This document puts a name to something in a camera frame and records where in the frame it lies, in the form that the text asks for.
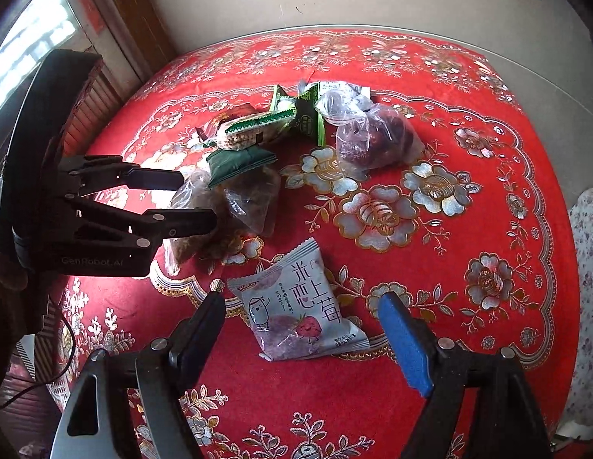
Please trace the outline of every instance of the green snack package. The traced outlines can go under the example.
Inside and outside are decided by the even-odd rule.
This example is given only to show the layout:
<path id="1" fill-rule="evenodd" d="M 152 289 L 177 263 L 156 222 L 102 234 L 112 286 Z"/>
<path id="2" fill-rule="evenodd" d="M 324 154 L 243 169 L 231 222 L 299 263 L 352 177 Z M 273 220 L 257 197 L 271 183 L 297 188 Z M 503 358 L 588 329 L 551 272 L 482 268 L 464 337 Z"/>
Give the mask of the green snack package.
<path id="1" fill-rule="evenodd" d="M 265 150 L 258 145 L 252 145 L 243 150 L 213 151 L 207 157 L 212 175 L 208 186 L 213 188 L 238 174 L 272 164 L 276 160 L 277 156 L 272 151 Z"/>
<path id="2" fill-rule="evenodd" d="M 273 89 L 270 111 L 283 111 L 293 104 L 296 107 L 296 117 L 290 123 L 290 128 L 305 136 L 314 138 L 318 146 L 326 144 L 324 119 L 316 110 L 316 102 L 319 99 L 320 84 L 315 83 L 299 96 L 289 96 L 278 84 Z"/>

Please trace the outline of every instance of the white floral cloth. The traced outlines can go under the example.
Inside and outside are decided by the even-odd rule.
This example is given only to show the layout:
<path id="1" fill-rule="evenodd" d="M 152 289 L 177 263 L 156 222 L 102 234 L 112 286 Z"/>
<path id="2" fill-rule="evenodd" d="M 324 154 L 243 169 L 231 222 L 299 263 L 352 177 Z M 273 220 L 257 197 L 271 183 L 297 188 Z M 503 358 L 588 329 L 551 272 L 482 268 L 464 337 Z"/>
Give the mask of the white floral cloth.
<path id="1" fill-rule="evenodd" d="M 579 347 L 573 382 L 560 423 L 593 426 L 593 188 L 570 210 L 580 283 Z"/>

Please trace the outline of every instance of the table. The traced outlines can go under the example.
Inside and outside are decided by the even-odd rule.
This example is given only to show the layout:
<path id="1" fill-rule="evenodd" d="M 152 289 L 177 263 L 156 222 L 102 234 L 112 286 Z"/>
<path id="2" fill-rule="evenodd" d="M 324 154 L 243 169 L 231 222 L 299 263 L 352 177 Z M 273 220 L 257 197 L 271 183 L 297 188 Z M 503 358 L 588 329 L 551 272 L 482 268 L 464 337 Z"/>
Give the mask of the table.
<path id="1" fill-rule="evenodd" d="M 117 354 L 166 336 L 217 289 L 226 295 L 228 319 L 197 387 L 182 399 L 210 459 L 397 457 L 424 401 L 406 385 L 377 321 L 378 299 L 390 290 L 438 336 L 466 349 L 511 346 L 554 430 L 579 329 L 571 228 L 528 118 L 481 55 L 365 29 L 316 27 L 222 42 L 151 79 L 91 153 L 121 153 L 149 168 L 204 165 L 209 149 L 197 127 L 244 102 L 264 109 L 274 84 L 295 94 L 300 79 L 371 86 L 377 102 L 410 119 L 427 146 L 422 159 L 356 181 L 338 170 L 330 133 L 322 147 L 292 138 L 272 147 L 282 175 L 272 237 L 238 234 L 227 254 L 192 260 L 176 278 L 165 274 L 162 248 L 145 278 L 70 278 L 63 312 L 78 357 L 52 389 L 59 405 L 93 349 Z M 137 212 L 169 199 L 167 192 L 126 188 L 97 196 Z M 393 209 L 392 229 L 360 218 L 380 206 Z M 343 315 L 362 326 L 371 349 L 267 362 L 225 280 L 268 267 L 311 236 Z M 71 341 L 63 326 L 59 335 L 62 367 Z M 137 392 L 129 399 L 142 454 L 153 458 Z M 461 454 L 473 402 L 467 392 L 449 457 Z"/>

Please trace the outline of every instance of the blue gripper pad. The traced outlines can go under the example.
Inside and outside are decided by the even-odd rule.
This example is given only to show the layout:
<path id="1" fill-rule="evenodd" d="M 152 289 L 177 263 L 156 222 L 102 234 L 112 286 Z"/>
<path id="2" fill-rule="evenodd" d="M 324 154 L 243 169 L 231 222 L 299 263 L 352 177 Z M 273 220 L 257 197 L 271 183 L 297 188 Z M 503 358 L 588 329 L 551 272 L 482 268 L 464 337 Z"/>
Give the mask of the blue gripper pad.
<path id="1" fill-rule="evenodd" d="M 420 392 L 422 397 L 429 397 L 433 388 L 430 361 L 418 342 L 409 310 L 398 296 L 387 293 L 379 299 L 378 316 L 408 385 Z"/>

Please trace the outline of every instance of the white snack package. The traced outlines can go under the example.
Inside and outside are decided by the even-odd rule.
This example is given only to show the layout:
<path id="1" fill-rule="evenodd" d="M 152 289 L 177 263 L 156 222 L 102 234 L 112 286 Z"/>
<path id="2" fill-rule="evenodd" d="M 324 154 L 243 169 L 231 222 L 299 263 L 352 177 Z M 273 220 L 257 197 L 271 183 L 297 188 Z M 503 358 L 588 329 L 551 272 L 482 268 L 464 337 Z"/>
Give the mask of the white snack package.
<path id="1" fill-rule="evenodd" d="M 369 339 L 341 316 L 313 238 L 264 271 L 227 280 L 242 302 L 267 360 L 304 359 L 369 348 Z"/>

